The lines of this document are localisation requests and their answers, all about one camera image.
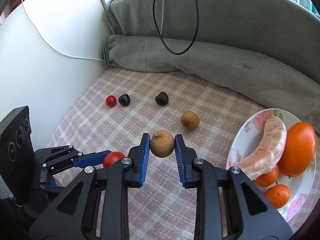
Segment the red cherry tomato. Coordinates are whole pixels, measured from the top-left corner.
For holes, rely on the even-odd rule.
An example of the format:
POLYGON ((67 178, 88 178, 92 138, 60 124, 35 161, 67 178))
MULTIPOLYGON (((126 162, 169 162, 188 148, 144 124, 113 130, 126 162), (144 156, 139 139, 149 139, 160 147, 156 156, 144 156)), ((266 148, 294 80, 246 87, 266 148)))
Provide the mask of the red cherry tomato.
POLYGON ((113 95, 109 95, 106 99, 105 99, 105 103, 108 107, 114 107, 117 103, 117 98, 113 95))
POLYGON ((103 159, 103 167, 110 167, 112 166, 115 162, 125 158, 125 155, 121 152, 114 151, 105 156, 103 159))

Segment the small mandarin orange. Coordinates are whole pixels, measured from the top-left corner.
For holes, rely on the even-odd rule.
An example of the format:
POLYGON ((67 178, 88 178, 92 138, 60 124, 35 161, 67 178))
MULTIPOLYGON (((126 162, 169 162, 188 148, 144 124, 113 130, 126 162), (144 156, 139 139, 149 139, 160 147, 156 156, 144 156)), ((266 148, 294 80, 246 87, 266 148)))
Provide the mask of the small mandarin orange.
POLYGON ((279 167, 276 165, 272 171, 260 175, 257 179, 253 180, 258 187, 269 187, 277 181, 279 177, 279 167))

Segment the mandarin orange with stem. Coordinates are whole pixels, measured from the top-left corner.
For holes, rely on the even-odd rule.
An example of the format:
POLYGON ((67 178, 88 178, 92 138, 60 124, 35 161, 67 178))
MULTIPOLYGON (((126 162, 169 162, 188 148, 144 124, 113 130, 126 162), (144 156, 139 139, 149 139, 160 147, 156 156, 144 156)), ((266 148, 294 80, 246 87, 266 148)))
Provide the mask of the mandarin orange with stem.
POLYGON ((264 192, 264 196, 275 209, 284 207, 290 198, 290 189, 286 185, 278 184, 264 192))

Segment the peeled pomelo segment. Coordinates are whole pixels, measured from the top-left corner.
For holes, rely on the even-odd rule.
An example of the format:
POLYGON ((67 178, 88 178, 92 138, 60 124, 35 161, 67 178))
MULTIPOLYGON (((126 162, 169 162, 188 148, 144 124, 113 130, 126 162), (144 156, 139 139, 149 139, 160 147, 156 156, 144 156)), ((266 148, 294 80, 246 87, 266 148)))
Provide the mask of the peeled pomelo segment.
POLYGON ((262 174, 267 174, 280 161, 286 144, 287 130, 283 121, 269 117, 264 126, 261 142, 253 153, 235 164, 250 180, 255 180, 262 174))

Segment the brown longan fruit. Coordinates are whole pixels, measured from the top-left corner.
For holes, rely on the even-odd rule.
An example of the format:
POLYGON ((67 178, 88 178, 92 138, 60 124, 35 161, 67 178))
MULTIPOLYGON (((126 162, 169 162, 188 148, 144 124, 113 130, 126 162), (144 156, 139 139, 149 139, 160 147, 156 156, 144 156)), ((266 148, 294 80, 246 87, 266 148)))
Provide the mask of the brown longan fruit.
POLYGON ((175 148, 174 137, 164 130, 153 133, 150 141, 150 150, 158 158, 166 158, 172 154, 175 148))
POLYGON ((194 112, 185 112, 181 115, 181 124, 188 131, 194 131, 200 124, 200 119, 194 112))

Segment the large orange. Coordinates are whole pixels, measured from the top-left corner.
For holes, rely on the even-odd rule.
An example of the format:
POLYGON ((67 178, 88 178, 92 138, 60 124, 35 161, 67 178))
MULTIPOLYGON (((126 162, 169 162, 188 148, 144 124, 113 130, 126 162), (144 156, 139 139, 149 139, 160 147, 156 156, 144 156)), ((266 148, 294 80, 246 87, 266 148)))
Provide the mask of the large orange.
POLYGON ((285 149, 278 163, 280 172, 287 177, 302 174, 313 159, 316 141, 316 133, 310 124, 294 124, 287 131, 285 149))

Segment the pink plaid tablecloth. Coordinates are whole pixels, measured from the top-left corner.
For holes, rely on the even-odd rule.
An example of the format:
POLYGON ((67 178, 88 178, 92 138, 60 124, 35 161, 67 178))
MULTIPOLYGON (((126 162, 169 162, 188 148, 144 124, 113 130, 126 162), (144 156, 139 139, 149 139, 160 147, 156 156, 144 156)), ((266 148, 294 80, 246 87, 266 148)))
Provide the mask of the pink plaid tablecloth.
MULTIPOLYGON (((184 72, 144 73, 110 68, 68 110, 48 146, 73 145, 83 153, 104 150, 128 154, 144 133, 165 130, 181 134, 188 147, 219 168, 225 168, 240 127, 263 105, 246 96, 184 72), (169 102, 156 103, 165 92, 169 102), (118 98, 128 94, 122 106, 118 98), (105 99, 117 98, 114 107, 105 99), (181 124, 181 115, 194 112, 200 124, 194 131, 181 124)), ((182 187, 176 157, 149 157, 142 188, 129 189, 131 239, 193 239, 196 190, 182 187)))

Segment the floral white plate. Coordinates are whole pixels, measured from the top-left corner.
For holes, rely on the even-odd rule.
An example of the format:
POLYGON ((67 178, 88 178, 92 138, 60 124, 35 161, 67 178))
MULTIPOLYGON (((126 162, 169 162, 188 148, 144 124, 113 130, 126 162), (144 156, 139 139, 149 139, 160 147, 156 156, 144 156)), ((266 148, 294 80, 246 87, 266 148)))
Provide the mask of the floral white plate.
MULTIPOLYGON (((227 158, 226 169, 242 161, 242 159, 250 155, 257 148, 263 137, 265 121, 271 115, 280 118, 287 129, 301 122, 300 119, 292 113, 278 108, 264 109, 253 114, 242 125, 233 140, 227 158)), ((287 222, 299 212, 305 203, 311 192, 315 174, 315 154, 308 168, 301 175, 289 178, 282 173, 279 174, 277 183, 288 186, 291 191, 287 204, 278 210, 287 222)))

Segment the grey folded blanket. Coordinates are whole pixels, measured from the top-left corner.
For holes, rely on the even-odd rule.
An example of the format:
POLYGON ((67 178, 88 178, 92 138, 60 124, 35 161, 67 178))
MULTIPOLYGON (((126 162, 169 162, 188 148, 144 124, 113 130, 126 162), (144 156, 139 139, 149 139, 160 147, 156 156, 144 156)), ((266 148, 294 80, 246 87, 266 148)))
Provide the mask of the grey folded blanket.
POLYGON ((291 0, 111 0, 110 67, 181 70, 319 129, 319 18, 291 0))

